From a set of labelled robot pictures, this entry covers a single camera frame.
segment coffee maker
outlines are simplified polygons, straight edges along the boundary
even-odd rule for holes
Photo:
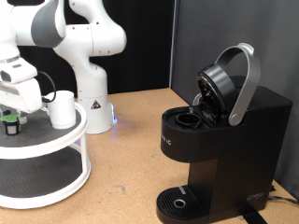
[[[247,76],[229,77],[226,65],[239,53]],[[292,102],[258,86],[260,75],[252,46],[230,47],[199,72],[192,106],[164,112],[161,150],[190,171],[187,185],[158,196],[163,223],[212,223],[265,209]]]

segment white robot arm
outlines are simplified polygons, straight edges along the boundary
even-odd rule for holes
[[[0,105],[33,113],[41,106],[36,69],[20,57],[7,0],[0,0]]]
[[[54,50],[75,72],[78,102],[90,121],[87,133],[103,133],[113,124],[113,108],[107,97],[107,73],[89,58],[121,53],[126,35],[107,15],[102,0],[69,1],[69,5],[90,24],[67,25],[66,38]]]
[[[25,113],[41,108],[36,68],[20,57],[19,45],[54,48],[65,37],[64,0],[14,7],[0,0],[0,105]]]
[[[64,40],[64,0],[45,0],[33,7],[10,7],[18,45],[55,48]]]

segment wooden table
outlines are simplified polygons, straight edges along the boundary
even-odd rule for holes
[[[159,224],[157,196],[186,185],[189,164],[172,161],[160,150],[161,116],[169,108],[187,105],[170,89],[109,95],[119,120],[106,133],[88,135],[92,173],[71,197],[31,210],[0,209],[0,224],[101,223]],[[278,183],[270,195],[292,198]],[[298,224],[299,206],[269,202],[261,211],[269,223]],[[246,224],[241,217],[221,224]]]

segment cable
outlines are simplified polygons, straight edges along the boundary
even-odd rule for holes
[[[286,201],[288,201],[290,203],[294,203],[294,204],[298,204],[299,205],[299,202],[296,201],[295,199],[281,198],[281,197],[278,197],[278,196],[269,197],[268,200],[269,201],[273,201],[273,200],[286,200]]]
[[[49,99],[47,99],[47,98],[45,98],[45,97],[42,97],[42,102],[45,102],[45,103],[51,103],[51,102],[53,102],[53,101],[56,99],[56,87],[55,87],[55,84],[54,84],[53,80],[52,80],[52,79],[50,78],[50,76],[49,76],[47,73],[45,73],[45,72],[38,71],[37,73],[40,73],[40,74],[44,75],[45,77],[47,77],[47,78],[49,79],[50,83],[52,84],[53,91],[54,91],[53,99],[49,100]]]

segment white cup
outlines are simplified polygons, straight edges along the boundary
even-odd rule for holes
[[[54,92],[49,93],[46,98],[53,99]],[[68,129],[76,124],[75,98],[72,91],[56,91],[53,102],[47,103],[43,108],[50,116],[50,122],[55,129]]]

